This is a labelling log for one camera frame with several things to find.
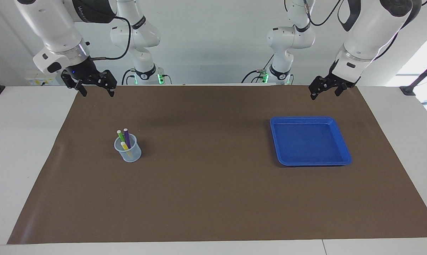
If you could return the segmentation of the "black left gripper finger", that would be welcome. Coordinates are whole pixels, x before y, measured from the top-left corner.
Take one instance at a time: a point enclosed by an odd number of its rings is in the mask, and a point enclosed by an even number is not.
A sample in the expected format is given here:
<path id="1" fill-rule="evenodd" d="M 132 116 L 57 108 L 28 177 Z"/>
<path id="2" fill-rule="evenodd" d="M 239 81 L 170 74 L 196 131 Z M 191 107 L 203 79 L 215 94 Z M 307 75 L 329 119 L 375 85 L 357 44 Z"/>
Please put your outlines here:
<path id="1" fill-rule="evenodd" d="M 315 100 L 320 93 L 325 92 L 331 88 L 332 88 L 332 81 L 329 76 L 326 76 L 326 77 L 317 76 L 308 86 L 310 97 L 312 100 Z"/>
<path id="2" fill-rule="evenodd" d="M 335 90 L 335 95 L 339 97 L 345 90 L 353 88 L 355 84 L 339 84 Z"/>

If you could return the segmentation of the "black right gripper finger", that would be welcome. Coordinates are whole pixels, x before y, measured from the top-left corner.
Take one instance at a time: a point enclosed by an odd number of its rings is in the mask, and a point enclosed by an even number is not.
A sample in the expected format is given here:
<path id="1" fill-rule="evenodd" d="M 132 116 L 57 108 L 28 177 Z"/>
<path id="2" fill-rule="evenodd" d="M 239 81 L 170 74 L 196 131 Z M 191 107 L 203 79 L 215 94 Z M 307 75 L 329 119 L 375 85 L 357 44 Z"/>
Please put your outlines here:
<path id="1" fill-rule="evenodd" d="M 84 88 L 82 80 L 75 82 L 67 70 L 63 70 L 60 77 L 67 88 L 77 90 L 83 97 L 87 96 L 87 90 Z"/>
<path id="2" fill-rule="evenodd" d="M 110 97 L 114 97 L 117 80 L 109 70 L 99 73 L 98 86 L 107 90 Z"/>

